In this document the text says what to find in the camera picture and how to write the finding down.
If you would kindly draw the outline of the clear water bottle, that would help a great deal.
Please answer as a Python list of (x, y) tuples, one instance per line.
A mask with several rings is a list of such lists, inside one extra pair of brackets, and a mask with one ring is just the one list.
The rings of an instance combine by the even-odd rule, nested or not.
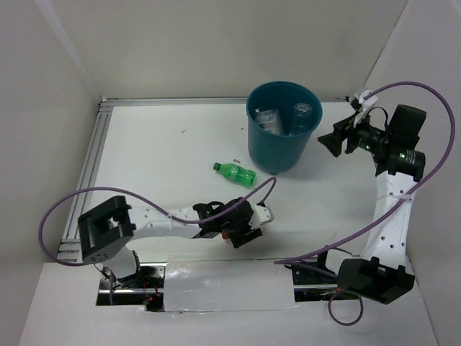
[(298, 136), (309, 131), (313, 108), (306, 103), (297, 103), (293, 106), (289, 127), (290, 136)]

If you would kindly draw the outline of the large labelled clear bottle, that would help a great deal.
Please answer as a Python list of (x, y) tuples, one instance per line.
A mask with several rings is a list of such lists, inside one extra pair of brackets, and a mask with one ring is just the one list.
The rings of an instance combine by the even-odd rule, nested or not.
[(283, 134), (282, 121), (279, 110), (277, 109), (268, 109), (265, 107), (256, 108), (254, 111), (254, 122), (265, 131), (272, 134)]

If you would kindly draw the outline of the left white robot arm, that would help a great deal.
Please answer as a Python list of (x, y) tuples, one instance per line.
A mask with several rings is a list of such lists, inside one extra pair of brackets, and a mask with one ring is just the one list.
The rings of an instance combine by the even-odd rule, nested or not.
[(163, 214), (155, 208), (132, 207), (118, 195), (79, 217), (82, 261), (86, 265), (103, 265), (123, 288), (133, 288), (141, 284), (143, 271), (138, 255), (127, 247), (130, 241), (221, 236), (237, 249), (262, 236), (262, 226), (272, 219), (265, 204), (251, 204), (243, 198), (226, 204), (198, 203)]

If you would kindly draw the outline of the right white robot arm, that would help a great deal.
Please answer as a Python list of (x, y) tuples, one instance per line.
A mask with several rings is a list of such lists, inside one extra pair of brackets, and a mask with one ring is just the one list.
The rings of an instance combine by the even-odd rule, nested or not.
[(318, 280), (336, 277), (341, 290), (388, 305), (410, 290), (415, 277), (406, 270), (406, 240), (415, 193), (424, 174), (426, 157), (416, 151), (426, 112), (398, 105), (383, 129), (370, 117), (354, 115), (334, 124), (332, 133), (319, 137), (334, 156), (360, 148), (375, 163), (377, 199), (373, 225), (358, 257), (334, 247), (320, 255), (314, 266)]

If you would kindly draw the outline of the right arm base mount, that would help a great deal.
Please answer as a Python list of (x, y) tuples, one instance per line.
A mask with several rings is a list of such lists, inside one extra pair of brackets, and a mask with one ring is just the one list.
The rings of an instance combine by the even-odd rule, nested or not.
[(339, 292), (336, 275), (316, 260), (285, 264), (284, 267), (291, 272), (297, 303), (328, 301)]

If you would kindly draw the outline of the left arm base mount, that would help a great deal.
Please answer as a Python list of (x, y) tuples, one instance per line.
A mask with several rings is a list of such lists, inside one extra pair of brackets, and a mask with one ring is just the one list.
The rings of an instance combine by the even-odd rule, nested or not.
[(110, 281), (108, 268), (100, 265), (97, 269), (97, 306), (141, 306), (146, 311), (164, 312), (165, 262), (141, 263), (140, 279), (124, 285), (118, 279)]

